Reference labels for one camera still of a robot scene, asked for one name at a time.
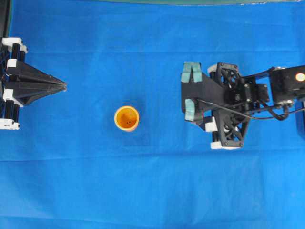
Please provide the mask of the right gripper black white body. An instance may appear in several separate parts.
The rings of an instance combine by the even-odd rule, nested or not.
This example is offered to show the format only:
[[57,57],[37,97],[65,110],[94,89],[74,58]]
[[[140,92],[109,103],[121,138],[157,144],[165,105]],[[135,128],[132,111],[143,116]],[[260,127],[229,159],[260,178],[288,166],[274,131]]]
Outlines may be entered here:
[[211,149],[242,148],[251,121],[249,116],[263,110],[260,100],[265,103],[270,101],[268,86],[258,84],[255,77],[242,77],[238,67],[233,64],[214,64],[207,71],[225,90],[225,126],[215,126],[212,123],[205,126],[206,131],[213,136]]

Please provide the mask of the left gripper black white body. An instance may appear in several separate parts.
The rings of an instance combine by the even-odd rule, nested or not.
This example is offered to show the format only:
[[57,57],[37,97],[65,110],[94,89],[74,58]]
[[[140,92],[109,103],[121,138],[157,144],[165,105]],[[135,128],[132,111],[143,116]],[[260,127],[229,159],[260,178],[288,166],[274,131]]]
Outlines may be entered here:
[[18,130],[19,110],[27,105],[28,89],[13,71],[20,70],[28,49],[21,38],[0,39],[0,128]]

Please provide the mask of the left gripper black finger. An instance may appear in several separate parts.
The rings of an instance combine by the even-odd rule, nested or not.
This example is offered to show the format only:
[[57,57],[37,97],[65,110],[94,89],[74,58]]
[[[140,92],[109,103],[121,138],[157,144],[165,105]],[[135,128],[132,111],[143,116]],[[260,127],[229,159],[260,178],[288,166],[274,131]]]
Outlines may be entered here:
[[17,81],[28,81],[37,83],[50,83],[66,86],[64,81],[46,74],[22,61],[17,59],[8,59],[6,72],[9,76],[13,76]]
[[48,95],[65,91],[67,86],[50,83],[9,83],[9,89],[12,89],[10,100],[18,102],[20,106],[27,106]]

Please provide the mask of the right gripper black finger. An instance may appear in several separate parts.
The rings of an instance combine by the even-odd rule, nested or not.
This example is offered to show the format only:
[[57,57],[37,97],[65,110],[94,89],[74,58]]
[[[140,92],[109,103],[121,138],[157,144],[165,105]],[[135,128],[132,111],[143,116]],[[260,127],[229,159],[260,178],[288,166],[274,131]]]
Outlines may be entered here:
[[186,122],[198,126],[207,126],[212,123],[215,126],[225,126],[224,101],[203,99],[198,97],[182,98],[181,107]]
[[224,100],[224,88],[202,73],[199,62],[185,62],[181,73],[181,99]]

